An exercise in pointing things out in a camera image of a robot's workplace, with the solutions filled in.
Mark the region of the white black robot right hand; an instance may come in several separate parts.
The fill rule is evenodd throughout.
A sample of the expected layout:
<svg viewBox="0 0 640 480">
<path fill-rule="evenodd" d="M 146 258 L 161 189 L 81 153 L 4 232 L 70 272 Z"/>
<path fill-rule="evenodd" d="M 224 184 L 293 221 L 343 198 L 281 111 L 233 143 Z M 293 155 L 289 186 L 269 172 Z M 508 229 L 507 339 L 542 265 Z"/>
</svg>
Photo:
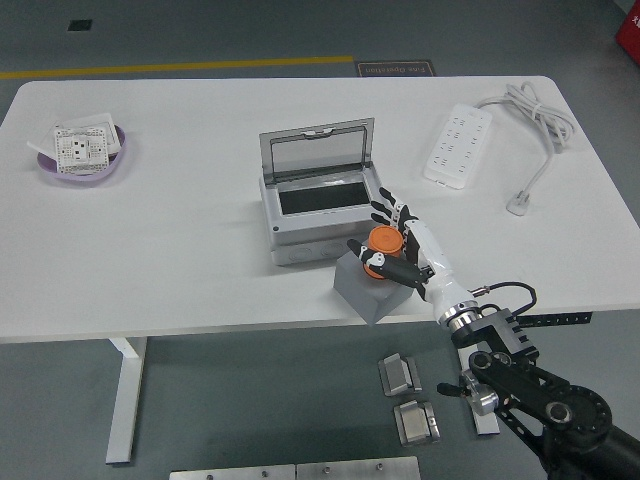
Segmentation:
<svg viewBox="0 0 640 480">
<path fill-rule="evenodd" d="M 481 317 L 477 301 L 454 278 L 453 269 L 426 224 L 413 215 L 407 204 L 381 187 L 383 203 L 373 200 L 371 218 L 399 230 L 403 238 L 402 258 L 385 254 L 357 240 L 347 245 L 364 266 L 385 279 L 415 289 L 433 307 L 434 317 L 443 327 L 456 322 L 471 323 Z"/>
</svg>

